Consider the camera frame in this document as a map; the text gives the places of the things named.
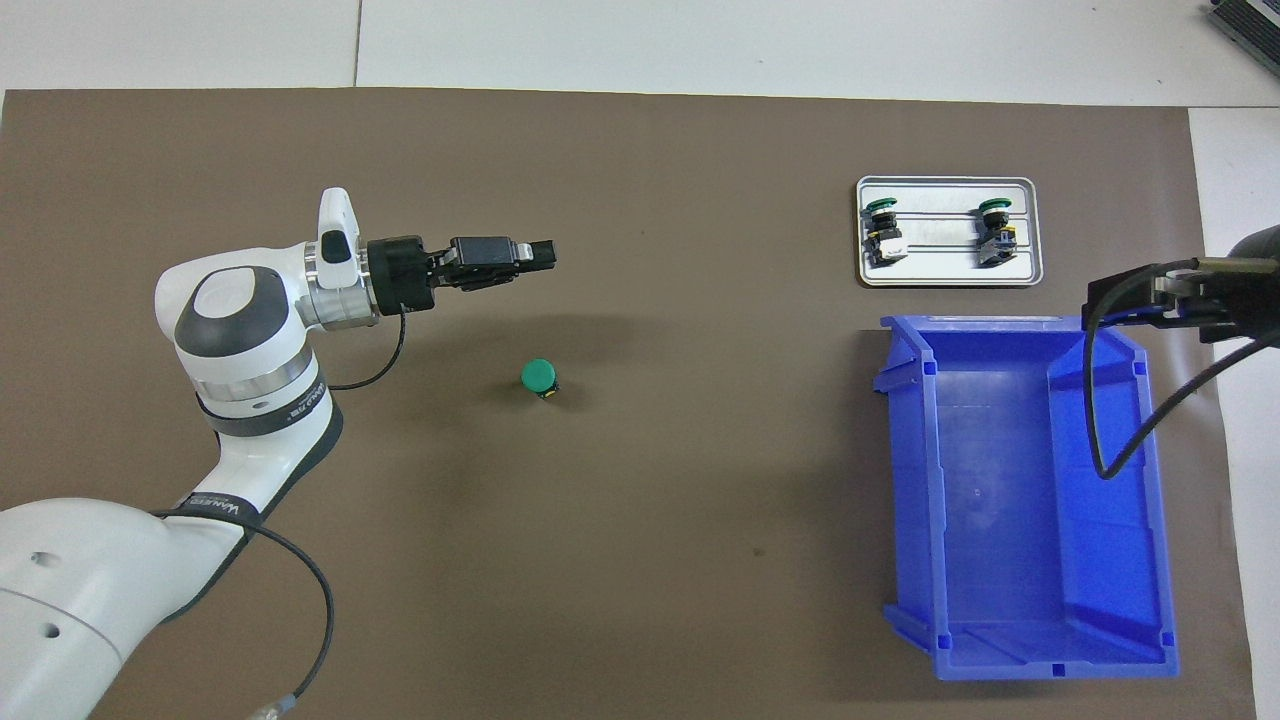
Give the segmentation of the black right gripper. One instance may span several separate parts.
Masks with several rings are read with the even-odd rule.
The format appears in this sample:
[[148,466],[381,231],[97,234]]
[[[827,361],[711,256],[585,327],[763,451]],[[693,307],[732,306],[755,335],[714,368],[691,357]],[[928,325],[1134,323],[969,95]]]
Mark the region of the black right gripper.
[[[1228,252],[1236,259],[1279,259],[1279,225],[1257,231],[1235,243]],[[1181,299],[1190,297],[1187,290],[1169,288],[1176,284],[1178,273],[1193,272],[1197,260],[1155,263],[1092,281],[1087,288],[1085,328],[1097,331],[1117,325],[1148,325],[1161,331],[1190,329],[1206,325],[1206,315],[1181,309]],[[1210,283],[1211,290],[1221,290],[1221,305],[1228,323],[1208,325],[1199,331],[1199,341],[1213,345],[1226,340],[1248,337],[1258,340],[1279,328],[1277,270],[1268,275],[1235,275]]]

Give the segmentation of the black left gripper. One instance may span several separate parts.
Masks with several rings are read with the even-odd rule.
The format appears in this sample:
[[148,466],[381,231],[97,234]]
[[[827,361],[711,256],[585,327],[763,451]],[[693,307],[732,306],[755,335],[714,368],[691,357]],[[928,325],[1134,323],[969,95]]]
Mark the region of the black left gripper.
[[453,251],[451,287],[463,292],[506,284],[518,274],[550,270],[557,264],[553,240],[457,237],[436,251],[428,251],[420,236],[375,240],[366,247],[374,307],[380,314],[433,310],[440,286],[436,270]]

